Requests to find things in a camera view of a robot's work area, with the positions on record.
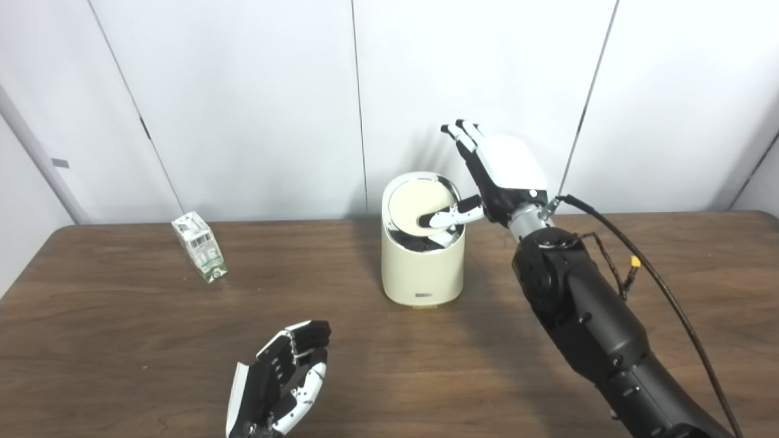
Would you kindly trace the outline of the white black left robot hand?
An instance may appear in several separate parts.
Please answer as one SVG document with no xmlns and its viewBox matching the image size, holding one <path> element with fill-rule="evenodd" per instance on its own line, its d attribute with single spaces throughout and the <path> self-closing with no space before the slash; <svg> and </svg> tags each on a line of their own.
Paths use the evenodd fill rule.
<svg viewBox="0 0 779 438">
<path fill-rule="evenodd" d="M 287 437 L 315 404 L 327 374 L 328 321 L 277 332 L 250 365 L 237 363 L 226 437 Z"/>
</svg>

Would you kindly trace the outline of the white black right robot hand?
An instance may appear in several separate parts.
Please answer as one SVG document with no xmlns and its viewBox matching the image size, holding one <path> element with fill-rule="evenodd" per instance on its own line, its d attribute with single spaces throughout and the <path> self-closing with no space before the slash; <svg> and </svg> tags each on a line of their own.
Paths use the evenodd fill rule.
<svg viewBox="0 0 779 438">
<path fill-rule="evenodd" d="M 422 228 L 449 228 L 486 218 L 508 229 L 517 242 L 551 225 L 543 219 L 548 181 L 526 142 L 492 135 L 478 123 L 458 119 L 441 126 L 455 142 L 478 193 L 417 218 Z"/>
</svg>

